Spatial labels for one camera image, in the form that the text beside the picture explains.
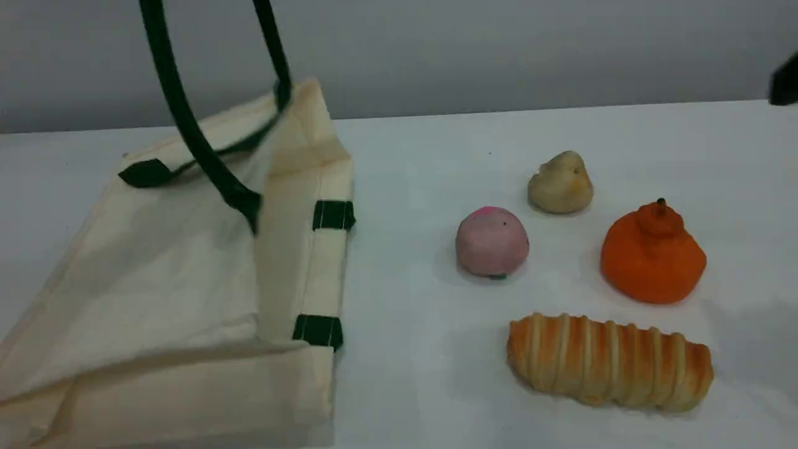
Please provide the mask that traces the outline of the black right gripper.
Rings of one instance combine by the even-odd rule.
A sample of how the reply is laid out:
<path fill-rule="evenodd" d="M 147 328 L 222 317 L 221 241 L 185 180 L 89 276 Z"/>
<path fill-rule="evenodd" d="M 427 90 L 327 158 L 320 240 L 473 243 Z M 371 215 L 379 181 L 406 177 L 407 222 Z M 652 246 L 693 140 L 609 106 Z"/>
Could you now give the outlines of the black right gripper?
<path fill-rule="evenodd" d="M 788 106 L 798 99 L 798 53 L 792 54 L 772 74 L 769 85 L 769 104 Z"/>

